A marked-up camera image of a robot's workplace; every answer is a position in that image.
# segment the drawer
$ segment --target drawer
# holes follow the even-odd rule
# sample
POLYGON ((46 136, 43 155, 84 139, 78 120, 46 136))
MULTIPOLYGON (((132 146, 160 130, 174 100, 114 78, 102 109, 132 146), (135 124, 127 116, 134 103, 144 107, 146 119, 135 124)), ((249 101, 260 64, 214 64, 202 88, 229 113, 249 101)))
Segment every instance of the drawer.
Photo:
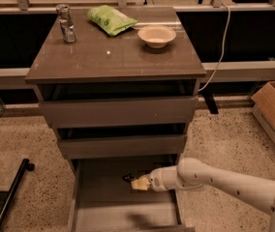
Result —
POLYGON ((69 231, 192 231, 180 224, 174 191, 135 191, 122 180, 169 164, 168 156, 80 159, 69 231))
POLYGON ((192 121, 198 97, 45 101, 40 103, 54 128, 111 127, 192 121))
POLYGON ((58 140, 63 157, 71 160, 181 154, 185 143, 186 135, 58 140))

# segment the bowl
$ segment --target bowl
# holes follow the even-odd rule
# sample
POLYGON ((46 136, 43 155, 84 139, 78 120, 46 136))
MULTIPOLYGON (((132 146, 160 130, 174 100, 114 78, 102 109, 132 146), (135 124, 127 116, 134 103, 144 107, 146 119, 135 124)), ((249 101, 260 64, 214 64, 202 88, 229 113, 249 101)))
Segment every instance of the bowl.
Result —
POLYGON ((173 29, 162 25, 142 27, 137 34, 152 48, 163 48, 176 37, 176 33, 173 29))

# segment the black pole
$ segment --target black pole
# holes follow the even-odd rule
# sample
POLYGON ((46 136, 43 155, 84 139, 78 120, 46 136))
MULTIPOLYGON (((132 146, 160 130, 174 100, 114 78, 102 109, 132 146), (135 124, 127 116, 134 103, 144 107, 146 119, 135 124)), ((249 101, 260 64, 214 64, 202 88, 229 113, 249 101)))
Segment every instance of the black pole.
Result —
POLYGON ((33 171, 34 170, 34 164, 33 163, 29 163, 29 159, 24 159, 18 169, 18 172, 15 175, 14 181, 10 187, 9 193, 5 199, 5 202, 3 204, 3 206, 1 207, 0 210, 0 226, 1 223, 5 217, 5 214, 8 212, 9 207, 12 203, 12 200, 14 198, 15 192, 21 182, 22 176, 24 174, 24 171, 27 169, 29 171, 33 171))

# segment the floor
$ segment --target floor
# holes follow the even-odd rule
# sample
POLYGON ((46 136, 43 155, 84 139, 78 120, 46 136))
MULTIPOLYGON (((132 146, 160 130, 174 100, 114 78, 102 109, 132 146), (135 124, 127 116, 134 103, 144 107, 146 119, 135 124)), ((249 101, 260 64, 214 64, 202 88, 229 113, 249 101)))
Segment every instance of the floor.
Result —
MULTIPOLYGON (((185 157, 275 180, 275 145, 253 116, 251 102, 243 97, 216 101, 218 115, 199 101, 185 157)), ((0 189, 8 190, 22 159, 29 158, 36 169, 25 173, 1 231, 67 231, 75 176, 38 106, 7 108, 0 118, 0 189)), ((267 215, 214 188, 179 196, 187 225, 198 232, 268 230, 267 215)))

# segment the cabinet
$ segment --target cabinet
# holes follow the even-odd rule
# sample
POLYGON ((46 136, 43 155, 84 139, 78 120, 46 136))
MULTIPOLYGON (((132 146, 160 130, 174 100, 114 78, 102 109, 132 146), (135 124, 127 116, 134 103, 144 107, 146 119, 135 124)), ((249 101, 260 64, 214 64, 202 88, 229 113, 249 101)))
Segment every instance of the cabinet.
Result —
POLYGON ((26 76, 76 173, 69 227, 189 231, 175 192, 133 192, 121 177, 174 164, 205 71, 173 8, 121 11, 138 24, 114 38, 88 21, 84 9, 73 10, 75 43, 63 42, 56 21, 26 76), (149 48, 138 28, 151 23, 172 27, 176 39, 149 48))

